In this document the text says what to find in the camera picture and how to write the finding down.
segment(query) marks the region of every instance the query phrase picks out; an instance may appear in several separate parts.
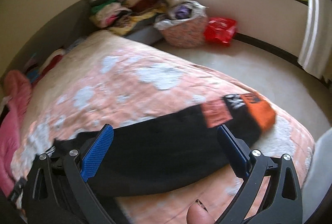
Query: orange cloth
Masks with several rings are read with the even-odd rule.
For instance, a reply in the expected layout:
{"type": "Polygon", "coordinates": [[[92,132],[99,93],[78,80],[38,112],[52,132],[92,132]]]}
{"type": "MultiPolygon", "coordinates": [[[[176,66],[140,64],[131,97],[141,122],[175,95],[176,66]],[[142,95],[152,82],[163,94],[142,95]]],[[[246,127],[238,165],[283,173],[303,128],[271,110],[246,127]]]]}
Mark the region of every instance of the orange cloth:
{"type": "Polygon", "coordinates": [[[266,100],[253,92],[240,95],[248,107],[249,113],[260,126],[262,132],[270,129],[276,121],[276,112],[271,108],[266,100]]]}
{"type": "Polygon", "coordinates": [[[208,128],[213,128],[233,119],[222,99],[202,103],[201,109],[208,128]]]}

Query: red bag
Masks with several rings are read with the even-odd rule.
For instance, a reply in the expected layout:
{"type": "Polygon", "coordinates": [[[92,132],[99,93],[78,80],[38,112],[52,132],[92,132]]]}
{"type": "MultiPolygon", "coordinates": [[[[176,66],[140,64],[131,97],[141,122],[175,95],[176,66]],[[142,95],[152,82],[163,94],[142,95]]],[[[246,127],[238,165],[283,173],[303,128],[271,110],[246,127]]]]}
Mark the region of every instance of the red bag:
{"type": "Polygon", "coordinates": [[[230,40],[236,33],[237,22],[228,18],[211,17],[205,29],[205,40],[230,46],[230,40]]]}

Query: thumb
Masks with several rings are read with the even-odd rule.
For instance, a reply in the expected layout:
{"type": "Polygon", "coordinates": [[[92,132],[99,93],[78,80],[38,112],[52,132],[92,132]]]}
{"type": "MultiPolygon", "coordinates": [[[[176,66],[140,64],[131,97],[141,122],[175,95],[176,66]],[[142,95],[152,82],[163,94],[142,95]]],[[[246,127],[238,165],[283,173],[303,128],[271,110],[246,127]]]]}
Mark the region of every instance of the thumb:
{"type": "Polygon", "coordinates": [[[205,206],[196,200],[187,213],[187,224],[214,224],[214,218],[207,212],[205,206]]]}

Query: white floor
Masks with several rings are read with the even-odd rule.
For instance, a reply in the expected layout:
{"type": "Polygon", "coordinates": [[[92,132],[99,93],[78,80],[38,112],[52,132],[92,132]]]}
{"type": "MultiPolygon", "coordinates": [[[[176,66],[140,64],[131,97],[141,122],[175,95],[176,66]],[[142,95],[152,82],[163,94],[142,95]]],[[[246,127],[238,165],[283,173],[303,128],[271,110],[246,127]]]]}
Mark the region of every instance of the white floor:
{"type": "Polygon", "coordinates": [[[165,41],[155,48],[255,88],[303,124],[315,140],[331,127],[332,94],[314,77],[274,54],[236,40],[229,48],[210,44],[181,49],[165,41]]]}

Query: red cloth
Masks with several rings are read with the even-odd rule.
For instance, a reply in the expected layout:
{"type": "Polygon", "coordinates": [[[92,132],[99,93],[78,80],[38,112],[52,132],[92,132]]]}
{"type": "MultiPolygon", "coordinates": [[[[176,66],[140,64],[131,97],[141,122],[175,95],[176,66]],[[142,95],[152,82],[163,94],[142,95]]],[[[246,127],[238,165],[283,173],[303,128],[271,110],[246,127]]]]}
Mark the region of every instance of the red cloth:
{"type": "Polygon", "coordinates": [[[142,12],[153,7],[159,0],[141,0],[135,6],[131,7],[134,12],[142,12]]]}
{"type": "Polygon", "coordinates": [[[51,62],[46,66],[45,69],[43,69],[42,73],[39,75],[39,77],[32,83],[32,87],[34,88],[38,82],[48,73],[51,69],[53,69],[63,58],[63,55],[56,55],[54,58],[52,58],[51,62]]]}
{"type": "Polygon", "coordinates": [[[116,15],[113,15],[109,18],[106,19],[106,24],[107,26],[110,26],[111,24],[113,24],[114,20],[117,19],[117,16],[116,15]]]}

